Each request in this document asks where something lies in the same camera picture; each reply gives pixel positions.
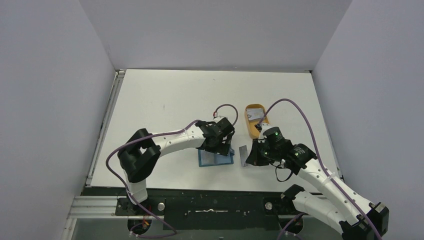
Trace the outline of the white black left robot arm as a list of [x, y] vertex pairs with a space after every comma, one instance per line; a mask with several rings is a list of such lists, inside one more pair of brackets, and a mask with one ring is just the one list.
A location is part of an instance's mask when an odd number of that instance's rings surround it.
[[145, 128], [137, 130], [117, 152], [124, 171], [128, 208], [136, 215], [147, 211], [146, 179], [160, 157], [189, 148], [227, 156], [234, 133], [233, 124], [222, 116], [212, 121], [195, 120], [185, 128], [172, 132], [150, 133]]

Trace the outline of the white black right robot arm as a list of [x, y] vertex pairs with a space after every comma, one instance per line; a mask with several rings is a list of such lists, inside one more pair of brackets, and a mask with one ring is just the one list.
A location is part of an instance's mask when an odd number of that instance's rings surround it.
[[289, 214], [308, 214], [336, 230], [344, 240], [377, 240], [388, 231], [389, 209], [373, 203], [348, 187], [335, 173], [321, 165], [306, 145], [292, 144], [277, 126], [258, 127], [246, 162], [253, 166], [278, 163], [316, 188], [325, 199], [293, 184], [281, 194], [281, 207]]

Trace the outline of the blue leather card holder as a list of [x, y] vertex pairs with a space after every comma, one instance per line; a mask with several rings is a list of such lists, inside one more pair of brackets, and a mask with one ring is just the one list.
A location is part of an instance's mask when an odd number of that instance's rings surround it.
[[232, 165], [234, 163], [233, 156], [235, 151], [231, 148], [227, 155], [220, 155], [216, 153], [207, 152], [205, 150], [198, 150], [198, 166], [199, 167], [212, 167], [221, 165]]

